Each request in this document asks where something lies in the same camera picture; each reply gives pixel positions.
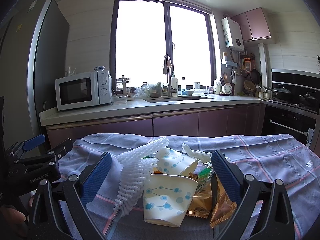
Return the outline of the person's left hand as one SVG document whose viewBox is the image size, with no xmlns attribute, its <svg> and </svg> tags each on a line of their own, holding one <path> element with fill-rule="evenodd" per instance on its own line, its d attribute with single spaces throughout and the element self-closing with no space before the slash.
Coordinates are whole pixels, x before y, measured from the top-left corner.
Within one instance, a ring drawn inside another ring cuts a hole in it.
<svg viewBox="0 0 320 240">
<path fill-rule="evenodd" d="M 12 232 L 21 237 L 25 237 L 27 235 L 28 229 L 25 224 L 26 216 L 23 213 L 17 211 L 13 207 L 4 205 L 1 207 L 1 213 Z"/>
</svg>

